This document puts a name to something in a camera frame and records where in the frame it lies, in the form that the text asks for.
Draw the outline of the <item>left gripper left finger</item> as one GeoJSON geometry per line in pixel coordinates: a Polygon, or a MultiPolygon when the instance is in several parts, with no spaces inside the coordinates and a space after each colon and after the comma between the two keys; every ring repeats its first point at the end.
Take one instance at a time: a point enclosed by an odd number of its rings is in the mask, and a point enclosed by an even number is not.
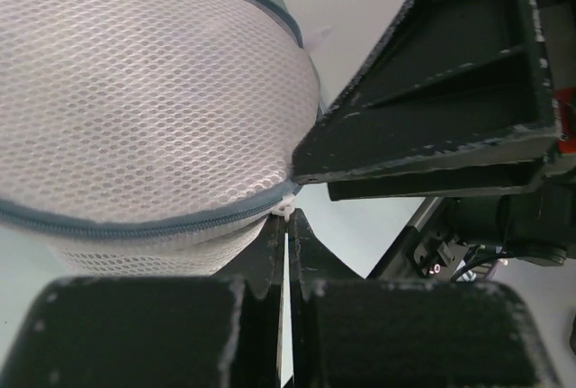
{"type": "Polygon", "coordinates": [[[65,277],[33,301],[4,387],[277,387],[284,220],[211,276],[65,277]]]}

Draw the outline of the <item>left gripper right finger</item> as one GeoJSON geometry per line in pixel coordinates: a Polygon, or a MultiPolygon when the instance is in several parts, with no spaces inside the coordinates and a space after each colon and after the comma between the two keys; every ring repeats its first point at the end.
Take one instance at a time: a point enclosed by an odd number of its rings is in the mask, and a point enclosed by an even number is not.
{"type": "Polygon", "coordinates": [[[287,227],[297,387],[557,387],[524,301],[493,282],[364,279],[287,227]]]}

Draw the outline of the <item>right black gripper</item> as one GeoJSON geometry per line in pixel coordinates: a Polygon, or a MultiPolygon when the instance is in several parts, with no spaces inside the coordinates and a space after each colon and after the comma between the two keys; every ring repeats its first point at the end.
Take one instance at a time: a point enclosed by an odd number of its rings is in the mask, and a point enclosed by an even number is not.
{"type": "Polygon", "coordinates": [[[574,176],[575,0],[405,0],[292,173],[328,183],[506,167],[557,139],[546,174],[574,176]]]}

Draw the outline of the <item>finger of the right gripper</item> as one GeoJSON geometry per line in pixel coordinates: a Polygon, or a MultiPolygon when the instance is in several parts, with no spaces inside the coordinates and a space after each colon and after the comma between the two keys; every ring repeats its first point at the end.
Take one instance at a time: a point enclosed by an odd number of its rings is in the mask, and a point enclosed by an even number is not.
{"type": "Polygon", "coordinates": [[[478,197],[522,193],[539,186],[544,161],[437,170],[328,184],[332,201],[391,197],[478,197]]]}

